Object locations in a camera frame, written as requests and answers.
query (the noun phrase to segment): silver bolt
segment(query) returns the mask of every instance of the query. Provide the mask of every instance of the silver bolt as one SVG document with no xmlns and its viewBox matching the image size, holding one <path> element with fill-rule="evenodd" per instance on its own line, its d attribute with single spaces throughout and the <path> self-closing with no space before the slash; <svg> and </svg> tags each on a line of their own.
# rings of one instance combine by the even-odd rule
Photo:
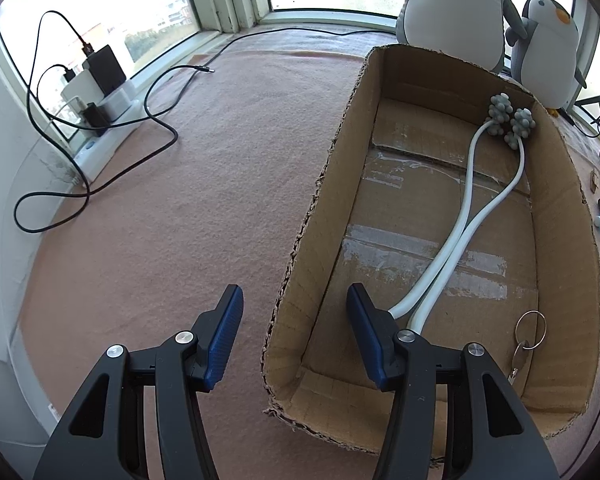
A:
<svg viewBox="0 0 600 480">
<path fill-rule="evenodd" d="M 413 343 L 416 341 L 416 335 L 411 330 L 400 330 L 398 339 L 403 343 Z"/>
<path fill-rule="evenodd" d="M 107 348 L 107 355 L 109 357 L 120 357 L 122 353 L 125 351 L 124 348 L 120 345 L 113 345 Z"/>
<path fill-rule="evenodd" d="M 193 341 L 193 334 L 191 332 L 180 332 L 176 335 L 176 343 L 184 345 Z"/>
<path fill-rule="evenodd" d="M 468 351 L 469 354 L 480 357 L 481 355 L 484 355 L 484 346 L 478 343 L 469 343 Z"/>
</svg>

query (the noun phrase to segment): keyring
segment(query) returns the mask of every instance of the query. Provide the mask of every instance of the keyring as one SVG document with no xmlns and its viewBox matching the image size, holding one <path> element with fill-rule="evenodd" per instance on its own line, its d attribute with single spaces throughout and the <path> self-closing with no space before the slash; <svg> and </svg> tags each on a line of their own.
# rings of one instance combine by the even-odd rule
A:
<svg viewBox="0 0 600 480">
<path fill-rule="evenodd" d="M 516 343 L 520 344 L 520 338 L 518 337 L 518 327 L 520 326 L 520 321 L 525 319 L 525 316 L 527 316 L 528 314 L 538 314 L 538 317 L 542 318 L 542 322 L 544 323 L 544 333 L 542 334 L 540 341 L 538 341 L 533 346 L 529 346 L 529 347 L 523 346 L 522 347 L 523 350 L 533 350 L 534 348 L 538 348 L 542 344 L 542 341 L 544 341 L 544 338 L 546 337 L 546 318 L 544 317 L 544 314 L 542 312 L 540 312 L 539 310 L 529 310 L 528 312 L 525 312 L 522 316 L 520 316 L 520 319 L 516 323 L 516 329 L 513 332 L 513 334 L 516 338 Z"/>
</svg>

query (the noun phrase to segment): open cardboard box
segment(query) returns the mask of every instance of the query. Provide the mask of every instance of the open cardboard box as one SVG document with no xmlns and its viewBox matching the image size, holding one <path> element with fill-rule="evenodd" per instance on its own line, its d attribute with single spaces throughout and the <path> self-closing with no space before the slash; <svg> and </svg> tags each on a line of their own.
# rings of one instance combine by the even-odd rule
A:
<svg viewBox="0 0 600 480">
<path fill-rule="evenodd" d="M 457 349 L 480 342 L 509 374 L 516 321 L 538 309 L 546 339 L 516 390 L 545 437 L 586 409 L 600 352 L 600 263 L 560 133 L 516 84 L 392 45 L 375 48 L 361 70 L 274 307 L 262 372 L 277 416 L 342 446 L 379 451 L 393 394 L 366 376 L 347 288 L 362 282 L 376 307 L 389 309 L 413 286 L 456 220 L 470 140 L 501 92 L 538 124 L 525 140 L 525 176 L 474 235 L 422 335 Z M 518 157 L 502 138 L 482 136 L 471 217 L 512 179 Z M 521 335 L 533 341 L 542 329 L 526 316 Z M 434 458 L 445 449 L 446 391 L 438 388 Z"/>
</svg>

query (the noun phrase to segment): penguin beak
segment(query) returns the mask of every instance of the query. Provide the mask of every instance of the penguin beak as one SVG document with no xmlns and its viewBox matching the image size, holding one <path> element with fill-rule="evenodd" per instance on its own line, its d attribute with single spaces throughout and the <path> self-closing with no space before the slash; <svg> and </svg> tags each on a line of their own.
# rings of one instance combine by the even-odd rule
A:
<svg viewBox="0 0 600 480">
<path fill-rule="evenodd" d="M 562 9 L 555 9 L 555 13 L 558 15 L 558 19 L 563 22 L 565 25 L 569 25 L 571 23 L 571 16 L 568 12 Z"/>
</svg>

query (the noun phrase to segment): penguin plush toy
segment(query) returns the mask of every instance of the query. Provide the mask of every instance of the penguin plush toy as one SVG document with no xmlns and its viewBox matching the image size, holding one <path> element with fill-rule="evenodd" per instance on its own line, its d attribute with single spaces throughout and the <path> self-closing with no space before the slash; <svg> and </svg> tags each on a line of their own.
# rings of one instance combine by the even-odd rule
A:
<svg viewBox="0 0 600 480">
<path fill-rule="evenodd" d="M 560 108 L 572 95 L 574 78 L 587 87 L 576 66 L 578 28 L 555 0 L 527 0 L 522 23 L 526 38 L 512 28 L 506 31 L 513 47 L 511 75 L 545 108 Z"/>
<path fill-rule="evenodd" d="M 503 17 L 526 30 L 511 0 L 405 0 L 396 22 L 401 43 L 443 52 L 499 73 L 504 67 Z"/>
</svg>

